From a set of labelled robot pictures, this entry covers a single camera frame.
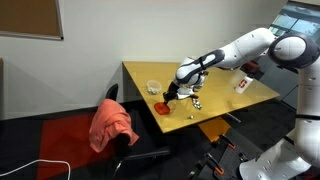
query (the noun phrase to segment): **chair backrest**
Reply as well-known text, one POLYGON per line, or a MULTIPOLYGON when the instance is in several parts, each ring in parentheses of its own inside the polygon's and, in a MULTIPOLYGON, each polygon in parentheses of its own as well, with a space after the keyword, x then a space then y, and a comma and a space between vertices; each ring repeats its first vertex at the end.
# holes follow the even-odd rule
POLYGON ((114 84, 113 86, 111 86, 106 94, 106 99, 112 99, 114 101, 117 101, 118 89, 118 84, 114 84))

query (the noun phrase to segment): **black chair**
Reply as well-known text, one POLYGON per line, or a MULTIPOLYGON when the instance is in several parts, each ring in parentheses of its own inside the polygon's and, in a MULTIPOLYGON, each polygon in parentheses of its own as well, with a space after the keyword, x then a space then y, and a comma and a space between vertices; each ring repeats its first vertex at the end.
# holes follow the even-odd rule
MULTIPOLYGON (((118 95, 118 84, 114 84, 109 88, 106 99, 112 99, 116 101, 118 95)), ((138 111, 128 112, 131 117, 131 125, 133 131, 139 135, 138 141, 133 146, 128 146, 130 142, 130 138, 127 134, 119 134, 114 139, 114 148, 116 157, 118 159, 118 163, 115 167, 113 178, 116 176, 119 168, 121 167, 124 161, 129 160, 137 160, 137 159, 145 159, 145 158, 155 158, 158 156, 165 156, 170 154, 170 148, 167 145, 163 145, 160 147, 151 147, 146 144, 150 144, 152 141, 152 137, 150 133, 148 133, 147 128, 144 126, 142 122, 142 118, 138 111)))

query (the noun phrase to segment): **red cloth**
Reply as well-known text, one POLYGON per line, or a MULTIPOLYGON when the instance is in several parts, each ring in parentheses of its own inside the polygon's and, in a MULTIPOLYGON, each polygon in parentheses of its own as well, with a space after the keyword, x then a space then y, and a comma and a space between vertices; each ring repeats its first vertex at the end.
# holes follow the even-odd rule
POLYGON ((90 146, 99 153, 111 139, 120 133, 129 135, 130 146, 139 138, 131 128, 131 118, 125 109, 119 103, 111 99, 105 99, 99 105, 91 123, 89 130, 90 146))

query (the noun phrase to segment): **wooden table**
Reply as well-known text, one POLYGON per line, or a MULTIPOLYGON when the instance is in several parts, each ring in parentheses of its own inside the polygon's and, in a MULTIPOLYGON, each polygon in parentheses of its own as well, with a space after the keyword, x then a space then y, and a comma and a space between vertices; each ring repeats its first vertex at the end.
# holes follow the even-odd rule
POLYGON ((279 96, 277 92, 257 80, 254 80, 243 94, 238 94, 234 87, 245 76, 242 71, 223 71, 218 68, 209 68, 207 69, 209 75, 204 86, 196 93, 199 95, 199 102, 202 105, 201 110, 193 106, 191 98, 187 98, 170 101, 168 105, 171 112, 159 115, 154 109, 154 104, 163 102, 162 93, 167 91, 180 63, 124 61, 123 65, 163 133, 197 124, 279 96), (162 84, 162 90, 159 94, 150 95, 147 92, 148 80, 157 80, 162 84))

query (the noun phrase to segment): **floor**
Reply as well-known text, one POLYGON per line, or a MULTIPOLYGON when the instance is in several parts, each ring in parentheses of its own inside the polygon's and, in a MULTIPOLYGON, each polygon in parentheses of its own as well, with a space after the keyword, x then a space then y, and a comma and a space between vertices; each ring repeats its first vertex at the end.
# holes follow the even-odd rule
MULTIPOLYGON (((148 128, 157 136, 157 125, 143 101, 123 104, 128 112, 138 111, 141 119, 148 119, 148 128)), ((8 172, 39 158, 39 143, 43 122, 48 118, 66 117, 92 112, 83 109, 46 116, 19 118, 0 122, 0 172, 8 172)), ((295 111, 277 100, 270 100, 245 109, 232 112, 242 122, 237 123, 223 116, 231 127, 246 137, 261 150, 267 150, 294 127, 295 111)), ((198 126, 183 128, 165 136, 163 140, 172 147, 171 155, 165 158, 145 159, 125 162, 115 179, 188 179, 195 163, 212 150, 209 140, 198 126)), ((71 179, 110 179, 112 160, 101 160, 72 170, 71 179)), ((312 168, 308 173, 319 174, 312 168)), ((36 179, 37 165, 5 176, 2 179, 36 179)), ((62 173, 51 179, 66 179, 62 173)))

